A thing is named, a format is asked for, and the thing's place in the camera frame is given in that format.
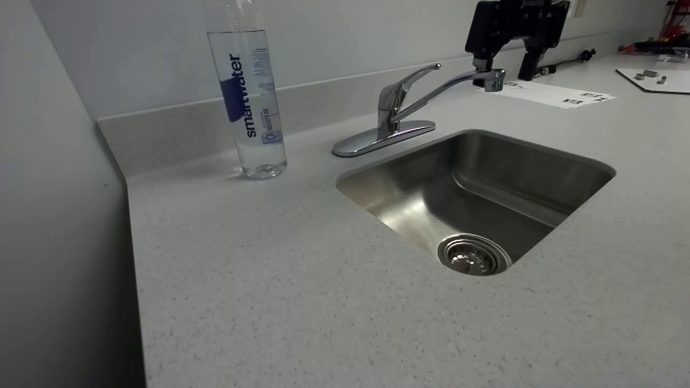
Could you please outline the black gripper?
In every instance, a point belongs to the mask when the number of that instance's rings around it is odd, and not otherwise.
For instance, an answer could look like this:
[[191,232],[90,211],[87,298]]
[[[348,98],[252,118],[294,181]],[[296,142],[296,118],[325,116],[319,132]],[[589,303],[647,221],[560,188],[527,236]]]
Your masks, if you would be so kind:
[[569,6],[569,0],[478,0],[465,39],[474,69],[489,73],[493,57],[521,39],[527,54],[517,79],[532,80],[544,54],[559,45]]

